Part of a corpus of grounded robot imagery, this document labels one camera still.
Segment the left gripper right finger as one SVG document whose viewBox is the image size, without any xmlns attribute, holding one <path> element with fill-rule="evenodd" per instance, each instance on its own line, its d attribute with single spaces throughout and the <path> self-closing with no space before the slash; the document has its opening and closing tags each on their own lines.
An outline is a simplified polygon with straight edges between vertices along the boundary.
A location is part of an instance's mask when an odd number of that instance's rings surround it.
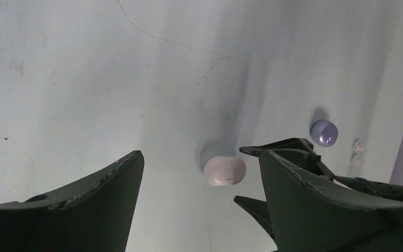
<svg viewBox="0 0 403 252">
<path fill-rule="evenodd" d="M 349 190 L 272 151 L 259 164 L 279 251 L 403 251 L 403 202 Z"/>
</svg>

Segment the white earbud charging case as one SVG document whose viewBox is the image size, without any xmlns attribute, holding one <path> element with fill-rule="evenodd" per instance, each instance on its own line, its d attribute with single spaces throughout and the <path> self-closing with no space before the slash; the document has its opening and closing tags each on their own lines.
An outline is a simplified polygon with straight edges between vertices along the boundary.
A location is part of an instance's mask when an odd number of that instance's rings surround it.
<svg viewBox="0 0 403 252">
<path fill-rule="evenodd" d="M 204 166 L 203 174 L 212 186 L 228 186 L 240 183 L 246 176 L 245 162 L 238 157 L 215 156 Z"/>
</svg>

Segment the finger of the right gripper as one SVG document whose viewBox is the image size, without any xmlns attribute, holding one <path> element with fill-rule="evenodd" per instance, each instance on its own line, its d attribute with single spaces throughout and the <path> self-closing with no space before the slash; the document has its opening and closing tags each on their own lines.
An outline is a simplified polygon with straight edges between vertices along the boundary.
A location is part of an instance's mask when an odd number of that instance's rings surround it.
<svg viewBox="0 0 403 252">
<path fill-rule="evenodd" d="M 274 232 L 266 201 L 237 195 L 234 198 L 234 202 L 250 214 L 267 232 L 271 239 L 274 240 Z"/>
<path fill-rule="evenodd" d="M 289 138 L 261 146 L 242 146 L 239 152 L 259 157 L 262 151 L 273 151 L 294 165 L 318 176 L 334 179 L 334 173 L 321 161 L 321 156 L 314 152 L 313 144 L 303 138 Z"/>
</svg>

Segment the white earbud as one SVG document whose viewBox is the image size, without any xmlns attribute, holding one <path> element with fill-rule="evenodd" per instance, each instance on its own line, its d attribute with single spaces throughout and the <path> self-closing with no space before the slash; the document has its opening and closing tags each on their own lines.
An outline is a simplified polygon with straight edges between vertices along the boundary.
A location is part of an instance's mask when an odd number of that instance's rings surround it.
<svg viewBox="0 0 403 252">
<path fill-rule="evenodd" d="M 357 152 L 364 151 L 363 143 L 359 140 L 355 140 L 353 143 L 353 150 Z"/>
<path fill-rule="evenodd" d="M 353 155 L 353 157 L 351 158 L 351 164 L 353 166 L 359 166 L 361 163 L 362 161 L 359 155 Z"/>
</svg>

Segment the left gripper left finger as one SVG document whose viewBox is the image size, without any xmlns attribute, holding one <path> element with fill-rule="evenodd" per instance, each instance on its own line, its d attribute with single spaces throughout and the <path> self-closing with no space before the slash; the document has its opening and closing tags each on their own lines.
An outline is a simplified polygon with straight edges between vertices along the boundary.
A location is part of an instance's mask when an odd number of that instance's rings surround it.
<svg viewBox="0 0 403 252">
<path fill-rule="evenodd" d="M 0 251 L 125 251 L 143 171 L 136 150 L 53 191 L 0 204 Z"/>
</svg>

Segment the purple earbud charging case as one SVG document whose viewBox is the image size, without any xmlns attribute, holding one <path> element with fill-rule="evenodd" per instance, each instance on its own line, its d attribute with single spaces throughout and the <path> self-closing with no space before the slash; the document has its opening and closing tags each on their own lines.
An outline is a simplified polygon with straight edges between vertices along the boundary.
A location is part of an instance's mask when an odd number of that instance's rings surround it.
<svg viewBox="0 0 403 252">
<path fill-rule="evenodd" d="M 338 128 L 329 120 L 318 120 L 311 125 L 310 136 L 316 144 L 331 147 L 337 140 Z"/>
</svg>

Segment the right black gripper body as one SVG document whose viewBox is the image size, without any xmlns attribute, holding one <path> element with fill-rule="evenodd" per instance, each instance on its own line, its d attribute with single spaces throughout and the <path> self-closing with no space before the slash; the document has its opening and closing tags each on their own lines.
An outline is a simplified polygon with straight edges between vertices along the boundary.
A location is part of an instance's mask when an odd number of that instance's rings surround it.
<svg viewBox="0 0 403 252">
<path fill-rule="evenodd" d="M 403 185 L 369 181 L 361 177 L 351 178 L 337 175 L 326 179 L 350 190 L 403 202 Z"/>
</svg>

